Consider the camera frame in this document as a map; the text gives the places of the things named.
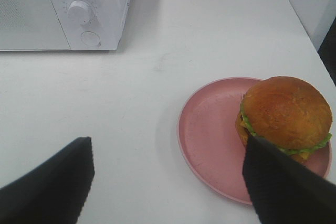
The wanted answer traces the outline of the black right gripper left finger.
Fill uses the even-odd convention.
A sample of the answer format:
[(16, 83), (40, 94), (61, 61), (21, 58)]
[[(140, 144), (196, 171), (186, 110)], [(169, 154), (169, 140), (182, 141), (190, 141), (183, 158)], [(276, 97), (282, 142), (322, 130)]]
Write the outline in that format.
[(95, 169), (90, 137), (79, 137), (1, 188), (1, 223), (76, 223)]

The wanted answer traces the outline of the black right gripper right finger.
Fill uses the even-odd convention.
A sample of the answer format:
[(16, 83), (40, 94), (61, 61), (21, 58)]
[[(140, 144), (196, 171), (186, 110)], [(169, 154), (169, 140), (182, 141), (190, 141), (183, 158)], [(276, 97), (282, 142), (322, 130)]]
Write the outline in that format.
[(243, 178), (261, 223), (335, 223), (335, 184), (250, 136)]

